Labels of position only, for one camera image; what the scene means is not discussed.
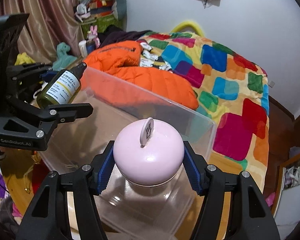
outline pink lid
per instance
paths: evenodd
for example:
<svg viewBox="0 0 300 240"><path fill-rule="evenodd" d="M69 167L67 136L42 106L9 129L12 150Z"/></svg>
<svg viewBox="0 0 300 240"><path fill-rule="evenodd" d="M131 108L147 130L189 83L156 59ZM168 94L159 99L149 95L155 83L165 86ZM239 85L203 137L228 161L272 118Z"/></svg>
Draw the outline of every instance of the pink lid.
<svg viewBox="0 0 300 240"><path fill-rule="evenodd" d="M184 145L175 128L148 118L122 129L114 142L113 155L127 180L152 186L168 181L177 173L183 161Z"/></svg>

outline colorful blanket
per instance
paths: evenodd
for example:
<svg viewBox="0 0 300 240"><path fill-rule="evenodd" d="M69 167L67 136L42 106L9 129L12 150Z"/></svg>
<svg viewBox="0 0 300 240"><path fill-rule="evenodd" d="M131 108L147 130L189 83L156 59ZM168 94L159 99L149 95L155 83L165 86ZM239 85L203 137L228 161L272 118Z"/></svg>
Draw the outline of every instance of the colorful blanket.
<svg viewBox="0 0 300 240"><path fill-rule="evenodd" d="M194 33L146 33L151 53L191 83L197 112L218 125L210 163L247 170L263 190L268 161L269 102L266 72L231 49Z"/></svg>

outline wooden floor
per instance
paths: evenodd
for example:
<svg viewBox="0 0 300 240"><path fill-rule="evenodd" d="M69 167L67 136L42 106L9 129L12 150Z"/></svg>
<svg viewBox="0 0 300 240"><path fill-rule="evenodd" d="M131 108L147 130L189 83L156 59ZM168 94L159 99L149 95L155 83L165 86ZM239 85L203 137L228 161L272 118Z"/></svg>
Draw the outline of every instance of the wooden floor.
<svg viewBox="0 0 300 240"><path fill-rule="evenodd" d="M270 102L269 159L263 195L276 190L278 166L289 159L289 149L295 146L293 122L287 114Z"/></svg>

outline yellow stripe on label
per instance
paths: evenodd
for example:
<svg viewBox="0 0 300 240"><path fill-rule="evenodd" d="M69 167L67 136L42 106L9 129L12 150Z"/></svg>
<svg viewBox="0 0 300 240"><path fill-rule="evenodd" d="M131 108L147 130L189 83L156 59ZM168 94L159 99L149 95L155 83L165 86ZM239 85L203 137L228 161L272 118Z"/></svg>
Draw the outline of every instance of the yellow stripe on label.
<svg viewBox="0 0 300 240"><path fill-rule="evenodd" d="M70 92L70 90L64 84L60 83L59 81L57 81L56 83L58 83L59 85L63 86L65 88L65 90L68 91L69 96L72 97L72 93Z"/></svg>

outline jacket zipper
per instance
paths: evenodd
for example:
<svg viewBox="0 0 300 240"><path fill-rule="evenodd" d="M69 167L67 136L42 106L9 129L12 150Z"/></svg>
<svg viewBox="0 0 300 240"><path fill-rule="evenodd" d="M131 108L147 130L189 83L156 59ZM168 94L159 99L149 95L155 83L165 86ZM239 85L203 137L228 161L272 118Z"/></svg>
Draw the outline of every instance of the jacket zipper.
<svg viewBox="0 0 300 240"><path fill-rule="evenodd" d="M103 49L103 50L99 51L99 53L105 52L105 51L108 51L108 50L111 50L111 49L124 49L124 50L130 51L130 52L135 52L136 51L136 48L130 49L130 48L127 48L127 47L112 47L112 48L109 48L109 49Z"/></svg>

